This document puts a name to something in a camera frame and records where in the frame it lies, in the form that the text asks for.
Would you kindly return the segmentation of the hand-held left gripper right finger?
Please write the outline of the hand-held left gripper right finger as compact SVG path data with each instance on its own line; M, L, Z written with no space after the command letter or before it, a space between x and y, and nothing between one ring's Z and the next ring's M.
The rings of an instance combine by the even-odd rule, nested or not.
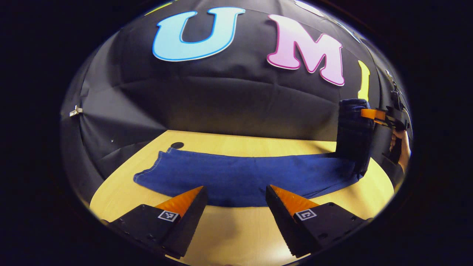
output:
M334 202L316 204L275 185L266 187L266 203L296 258L314 254L346 239L371 222Z

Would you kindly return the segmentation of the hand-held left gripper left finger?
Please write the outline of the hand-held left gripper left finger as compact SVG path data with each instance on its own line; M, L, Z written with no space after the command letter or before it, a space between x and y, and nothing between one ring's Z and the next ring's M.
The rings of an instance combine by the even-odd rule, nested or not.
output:
M199 186L155 207L140 204L122 216L101 222L131 243L158 256L185 256L208 202Z

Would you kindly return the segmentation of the blue denim jeans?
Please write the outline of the blue denim jeans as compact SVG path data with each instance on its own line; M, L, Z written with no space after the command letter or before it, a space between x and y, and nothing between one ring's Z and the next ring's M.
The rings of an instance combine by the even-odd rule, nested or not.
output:
M133 181L169 197L205 186L208 204L265 207L266 187L275 185L311 199L360 180L368 169L374 122L361 116L362 98L338 103L336 152L279 157L237 157L169 148Z

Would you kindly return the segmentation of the black backdrop cloth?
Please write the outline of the black backdrop cloth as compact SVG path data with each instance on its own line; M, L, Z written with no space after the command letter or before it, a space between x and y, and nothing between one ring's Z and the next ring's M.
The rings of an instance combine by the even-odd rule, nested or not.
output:
M223 51L184 62L152 54L160 20L198 12L183 32L185 41L198 42L214 26L208 10L226 6L245 13ZM313 37L327 33L339 40L345 85L304 66L271 66L266 56L276 48L277 30L269 14L296 20ZM136 17L90 52L65 94L61 151L72 188L89 203L120 165L168 130L334 141L338 101L355 97L361 84L358 59L375 71L371 106L392 106L386 69L406 99L401 77L368 33L328 0L175 0ZM83 113L69 117L75 105Z

